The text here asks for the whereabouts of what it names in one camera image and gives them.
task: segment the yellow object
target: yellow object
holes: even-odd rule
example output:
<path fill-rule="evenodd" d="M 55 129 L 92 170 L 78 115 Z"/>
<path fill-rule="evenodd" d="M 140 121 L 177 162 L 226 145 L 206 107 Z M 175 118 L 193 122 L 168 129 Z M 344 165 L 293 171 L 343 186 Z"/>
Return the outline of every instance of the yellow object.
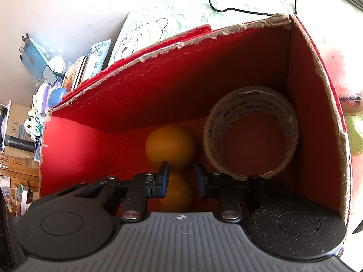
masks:
<path fill-rule="evenodd" d="M 145 142 L 145 154 L 158 169 L 163 161 L 170 164 L 166 197 L 160 200 L 162 211 L 186 211 L 192 202 L 189 186 L 182 178 L 182 170 L 193 160 L 196 146 L 187 131 L 176 126 L 165 126 L 150 133 Z"/>

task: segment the black cable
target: black cable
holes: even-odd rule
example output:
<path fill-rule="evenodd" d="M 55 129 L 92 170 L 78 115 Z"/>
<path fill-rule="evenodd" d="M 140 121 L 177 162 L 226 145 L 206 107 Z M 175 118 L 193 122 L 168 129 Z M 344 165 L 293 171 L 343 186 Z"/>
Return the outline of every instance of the black cable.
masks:
<path fill-rule="evenodd" d="M 234 11 L 238 11 L 238 12 L 249 13 L 249 14 L 255 14 L 255 15 L 265 15 L 265 16 L 271 16 L 271 15 L 273 15 L 273 14 L 270 14 L 270 13 L 254 12 L 254 11 L 242 10 L 242 9 L 237 9 L 237 8 L 232 8 L 232 7 L 226 8 L 226 9 L 224 9 L 224 10 L 218 10 L 218 9 L 216 9 L 216 8 L 212 5 L 212 0 L 209 0 L 209 5 L 211 6 L 211 8 L 212 8 L 214 11 L 217 11 L 217 12 L 226 12 L 226 11 L 228 11 L 228 10 L 234 10 Z M 294 11 L 294 14 L 297 14 L 297 0 L 295 0 L 295 11 Z"/>

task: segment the beige box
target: beige box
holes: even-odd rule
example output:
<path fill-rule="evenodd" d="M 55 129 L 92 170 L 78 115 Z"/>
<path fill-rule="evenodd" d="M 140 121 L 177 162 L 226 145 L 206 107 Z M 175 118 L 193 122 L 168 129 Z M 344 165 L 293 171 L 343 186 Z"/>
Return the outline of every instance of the beige box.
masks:
<path fill-rule="evenodd" d="M 8 117 L 8 125 L 6 135 L 17 137 L 23 140 L 32 141 L 29 134 L 25 132 L 24 121 L 29 117 L 28 111 L 30 107 L 25 107 L 20 104 L 11 103 Z M 33 158 L 34 153 L 23 151 L 17 148 L 5 146 L 4 155 L 12 157 Z"/>

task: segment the tape roll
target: tape roll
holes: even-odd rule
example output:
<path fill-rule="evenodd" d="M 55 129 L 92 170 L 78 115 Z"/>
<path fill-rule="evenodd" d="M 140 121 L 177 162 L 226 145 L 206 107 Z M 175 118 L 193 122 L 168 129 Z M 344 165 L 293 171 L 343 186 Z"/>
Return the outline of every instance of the tape roll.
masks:
<path fill-rule="evenodd" d="M 281 93 L 265 86 L 252 86 L 235 90 L 224 96 L 209 113 L 203 132 L 204 151 L 209 162 L 219 171 L 237 180 L 247 176 L 235 172 L 224 160 L 223 142 L 228 129 L 239 119 L 255 113 L 276 119 L 286 137 L 286 155 L 279 167 L 262 177 L 270 179 L 290 163 L 299 141 L 298 119 L 293 106 Z"/>

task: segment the white wall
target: white wall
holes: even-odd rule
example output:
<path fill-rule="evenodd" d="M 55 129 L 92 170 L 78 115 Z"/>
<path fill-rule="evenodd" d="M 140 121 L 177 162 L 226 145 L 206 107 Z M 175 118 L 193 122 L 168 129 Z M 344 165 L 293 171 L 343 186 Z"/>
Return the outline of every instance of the white wall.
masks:
<path fill-rule="evenodd" d="M 37 90 L 19 59 L 21 36 L 75 61 L 106 39 L 113 43 L 136 2 L 142 0 L 0 0 L 0 103 L 30 105 Z"/>

